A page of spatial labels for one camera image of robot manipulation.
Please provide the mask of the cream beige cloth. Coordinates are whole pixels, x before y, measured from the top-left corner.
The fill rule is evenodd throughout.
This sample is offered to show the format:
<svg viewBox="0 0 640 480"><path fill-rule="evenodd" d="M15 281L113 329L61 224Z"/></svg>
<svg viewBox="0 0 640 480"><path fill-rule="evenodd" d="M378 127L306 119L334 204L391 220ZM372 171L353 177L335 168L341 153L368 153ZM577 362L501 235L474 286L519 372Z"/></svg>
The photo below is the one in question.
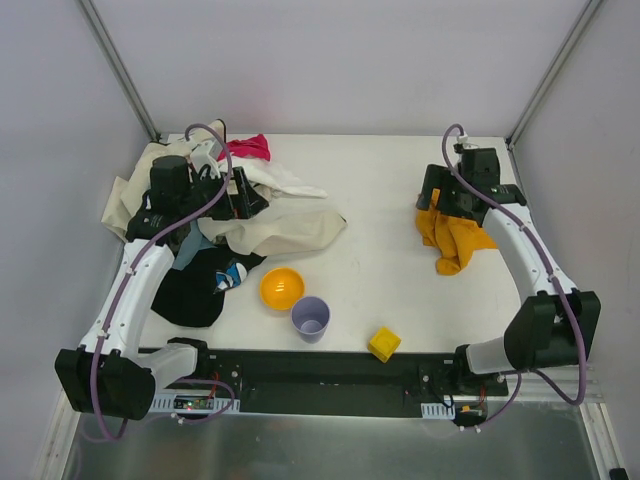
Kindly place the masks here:
<svg viewBox="0 0 640 480"><path fill-rule="evenodd" d="M139 210L143 193L150 187L152 162L159 157L177 154L189 156L192 147L212 138L201 127L167 145L151 142L142 152L128 180L116 178L101 219L102 224L118 237L124 238L126 228ZM280 213L277 206L288 200L313 201L319 198L275 197L276 204L248 219L197 220L200 231L210 241L224 239L236 253L255 253L260 256L317 251L326 248L347 226L347 221L334 209Z"/></svg>

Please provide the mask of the orange-yellow cloth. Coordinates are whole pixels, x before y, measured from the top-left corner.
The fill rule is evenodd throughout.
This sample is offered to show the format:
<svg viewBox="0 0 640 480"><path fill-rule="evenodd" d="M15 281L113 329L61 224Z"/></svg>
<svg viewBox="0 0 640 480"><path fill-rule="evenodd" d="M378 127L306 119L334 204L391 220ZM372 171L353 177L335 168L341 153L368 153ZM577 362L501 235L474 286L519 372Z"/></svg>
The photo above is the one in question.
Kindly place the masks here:
<svg viewBox="0 0 640 480"><path fill-rule="evenodd" d="M496 250L496 243L475 221L444 215L437 207L435 189L427 210L416 210L415 225L422 243L440 252L435 263L439 275L453 276L464 270L476 251Z"/></svg>

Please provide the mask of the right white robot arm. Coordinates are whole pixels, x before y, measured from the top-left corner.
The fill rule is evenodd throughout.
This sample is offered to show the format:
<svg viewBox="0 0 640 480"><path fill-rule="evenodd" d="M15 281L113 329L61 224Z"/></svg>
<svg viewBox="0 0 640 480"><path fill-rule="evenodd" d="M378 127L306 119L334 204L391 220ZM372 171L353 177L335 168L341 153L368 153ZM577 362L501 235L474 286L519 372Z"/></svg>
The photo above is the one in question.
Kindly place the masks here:
<svg viewBox="0 0 640 480"><path fill-rule="evenodd" d="M459 347L473 375L584 367L601 302L568 278L544 245L519 188L484 185L489 203L469 192L446 167L427 167L417 206L480 226L495 242L516 285L521 306L504 334Z"/></svg>

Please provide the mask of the blue-grey cloth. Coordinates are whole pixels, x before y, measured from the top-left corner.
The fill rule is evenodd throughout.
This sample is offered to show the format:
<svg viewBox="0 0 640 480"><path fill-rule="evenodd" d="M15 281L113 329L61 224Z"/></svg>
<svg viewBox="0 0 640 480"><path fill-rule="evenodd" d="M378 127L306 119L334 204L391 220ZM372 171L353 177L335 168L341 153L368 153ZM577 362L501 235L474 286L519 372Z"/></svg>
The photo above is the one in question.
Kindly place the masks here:
<svg viewBox="0 0 640 480"><path fill-rule="evenodd" d="M216 245L200 231L198 222L193 220L190 222L190 232L181 243L179 251L174 258L172 268L177 271L182 271L192 262L200 251L215 248Z"/></svg>

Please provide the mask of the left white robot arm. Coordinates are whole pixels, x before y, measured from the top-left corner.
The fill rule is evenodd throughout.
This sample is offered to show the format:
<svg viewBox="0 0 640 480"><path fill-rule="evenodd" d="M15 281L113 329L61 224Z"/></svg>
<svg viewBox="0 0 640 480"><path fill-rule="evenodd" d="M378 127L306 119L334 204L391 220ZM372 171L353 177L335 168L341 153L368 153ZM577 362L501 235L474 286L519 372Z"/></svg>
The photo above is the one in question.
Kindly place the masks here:
<svg viewBox="0 0 640 480"><path fill-rule="evenodd" d="M140 420L157 390L202 372L203 341L174 338L141 356L144 324L155 312L178 326L211 326L226 292L240 286L263 259L212 244L198 221L249 218L267 205L241 167L214 176L208 166L194 170L186 160L169 156L152 168L98 318L76 349L62 349L55 359L75 411Z"/></svg>

